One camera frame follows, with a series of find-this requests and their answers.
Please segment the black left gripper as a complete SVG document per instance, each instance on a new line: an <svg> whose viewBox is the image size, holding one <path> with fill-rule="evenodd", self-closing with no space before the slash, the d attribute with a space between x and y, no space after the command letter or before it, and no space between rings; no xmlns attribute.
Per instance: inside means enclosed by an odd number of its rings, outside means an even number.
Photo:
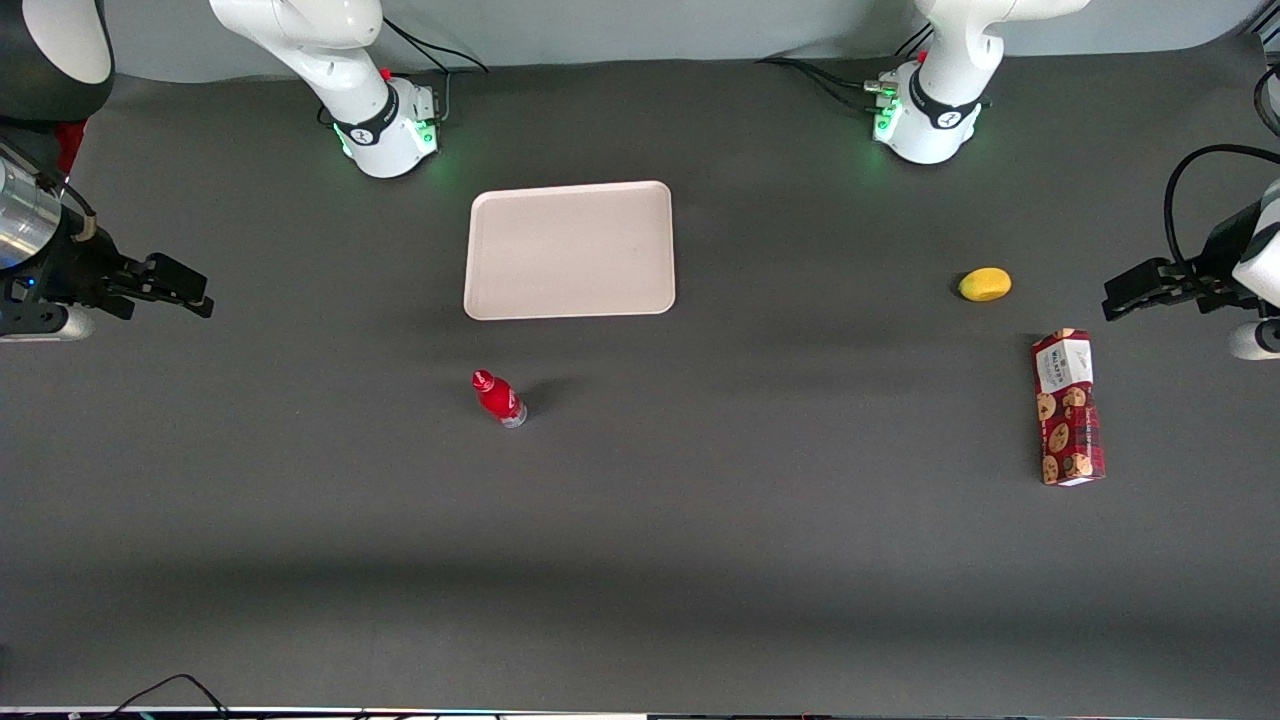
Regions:
<svg viewBox="0 0 1280 720"><path fill-rule="evenodd" d="M1166 224L1166 241L1172 261L1151 258L1126 272L1126 278L1103 283L1102 313L1106 322L1115 322L1135 310L1157 305L1193 301L1199 313L1224 307L1254 311L1257 295L1233 278L1233 270L1249 245L1257 222L1253 202L1226 220L1216 224L1201 252L1185 255L1171 224ZM1172 296L1169 288L1175 287Z"/></svg>

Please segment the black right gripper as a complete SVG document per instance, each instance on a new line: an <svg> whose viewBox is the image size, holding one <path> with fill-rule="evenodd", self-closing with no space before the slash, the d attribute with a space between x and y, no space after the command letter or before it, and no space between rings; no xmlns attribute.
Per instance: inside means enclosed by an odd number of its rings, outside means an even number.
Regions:
<svg viewBox="0 0 1280 720"><path fill-rule="evenodd" d="M32 258L3 268L3 322L24 323L56 304L90 307L129 320L137 301L151 302L138 263L122 254L114 238L97 229L84 242L69 231L58 232ZM146 258L146 286L160 301L210 318L215 301L206 295L207 278L161 252Z"/></svg>

